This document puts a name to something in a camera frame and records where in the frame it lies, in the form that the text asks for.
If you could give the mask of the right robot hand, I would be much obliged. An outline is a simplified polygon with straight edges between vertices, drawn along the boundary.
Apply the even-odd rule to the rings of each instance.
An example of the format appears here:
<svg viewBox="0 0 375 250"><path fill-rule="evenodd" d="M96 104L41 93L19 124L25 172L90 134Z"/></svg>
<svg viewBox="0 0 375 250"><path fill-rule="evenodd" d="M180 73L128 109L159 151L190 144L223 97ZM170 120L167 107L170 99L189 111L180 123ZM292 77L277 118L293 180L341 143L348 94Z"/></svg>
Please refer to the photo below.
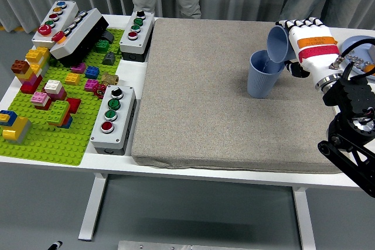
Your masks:
<svg viewBox="0 0 375 250"><path fill-rule="evenodd" d="M329 68L339 57L337 41L319 18L279 20L276 25L287 32L299 65L310 73L314 84L339 73Z"/></svg>

